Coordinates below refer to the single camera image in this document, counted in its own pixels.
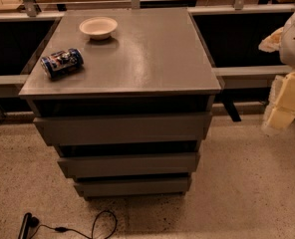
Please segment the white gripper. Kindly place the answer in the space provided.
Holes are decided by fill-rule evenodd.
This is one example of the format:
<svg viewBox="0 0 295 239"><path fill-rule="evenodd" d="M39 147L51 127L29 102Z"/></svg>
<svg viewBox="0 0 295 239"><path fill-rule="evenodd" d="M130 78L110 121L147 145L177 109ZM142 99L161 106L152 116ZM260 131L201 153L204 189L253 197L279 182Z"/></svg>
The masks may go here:
<svg viewBox="0 0 295 239"><path fill-rule="evenodd" d="M258 45L263 52L280 50L283 27L275 30ZM295 71L285 77L277 76L272 83L269 105L267 106L262 128L283 130L295 119Z"/></svg>

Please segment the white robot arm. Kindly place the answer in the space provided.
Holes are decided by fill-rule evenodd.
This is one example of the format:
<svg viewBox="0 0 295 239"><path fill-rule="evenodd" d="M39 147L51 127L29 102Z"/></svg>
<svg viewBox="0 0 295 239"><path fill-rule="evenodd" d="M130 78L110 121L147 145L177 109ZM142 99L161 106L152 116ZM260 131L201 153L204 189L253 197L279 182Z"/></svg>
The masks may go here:
<svg viewBox="0 0 295 239"><path fill-rule="evenodd" d="M262 130L272 135L295 120L295 12L283 27L263 39L258 49L268 53L278 51L280 61L292 68L285 77L276 76L271 86Z"/></svg>

